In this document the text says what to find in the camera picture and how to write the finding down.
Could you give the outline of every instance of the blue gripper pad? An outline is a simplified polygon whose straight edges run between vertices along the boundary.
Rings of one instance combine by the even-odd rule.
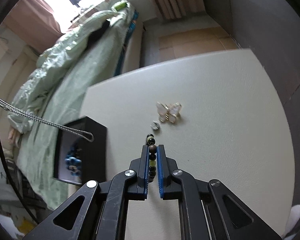
[[[144,191],[143,194],[145,195],[145,199],[147,199],[148,196],[148,185],[149,185],[149,161],[150,161],[150,155],[149,155],[149,147],[147,150],[147,159],[146,159],[146,168],[145,168],[145,176],[144,176]]]
[[[159,147],[157,147],[157,174],[160,198],[163,198],[163,171]]]

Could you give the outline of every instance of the triangular cutout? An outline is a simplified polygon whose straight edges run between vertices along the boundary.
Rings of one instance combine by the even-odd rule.
[[[83,201],[84,201],[84,196],[82,195],[78,196],[58,216],[54,218],[53,223],[66,230],[71,230],[79,214]]]
[[[222,199],[235,229],[245,227],[252,223],[252,219],[231,198],[224,195]]]

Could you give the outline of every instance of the black box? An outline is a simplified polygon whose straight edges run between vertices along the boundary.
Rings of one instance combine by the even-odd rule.
[[[92,179],[98,182],[106,181],[107,128],[87,116],[70,122],[65,126],[91,132],[94,136],[94,141],[88,142],[78,135],[59,129],[54,156],[53,178],[78,186]],[[81,181],[80,177],[71,175],[71,171],[66,168],[67,165],[65,163],[70,147],[76,140],[81,149],[79,152],[82,161]]]

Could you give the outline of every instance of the table top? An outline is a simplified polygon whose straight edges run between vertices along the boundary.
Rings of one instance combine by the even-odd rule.
[[[195,179],[221,180],[279,235],[290,214],[294,155],[287,119],[266,71],[249,49],[171,60],[90,87],[81,115],[108,128],[107,178],[141,154],[156,102],[180,103],[177,123],[155,133],[167,157]],[[127,239],[180,239],[178,202],[130,201]]]

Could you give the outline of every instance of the green blanket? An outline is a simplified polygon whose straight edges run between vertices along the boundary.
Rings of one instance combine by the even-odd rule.
[[[102,11],[64,35],[38,59],[38,69],[20,88],[12,104],[59,124],[79,117],[88,87],[113,77],[134,14],[130,3],[119,12]],[[100,40],[84,52],[91,32],[111,19]],[[8,114],[10,124],[24,133],[17,166],[33,190],[56,209],[68,196],[68,184],[54,180],[53,162],[58,129]]]

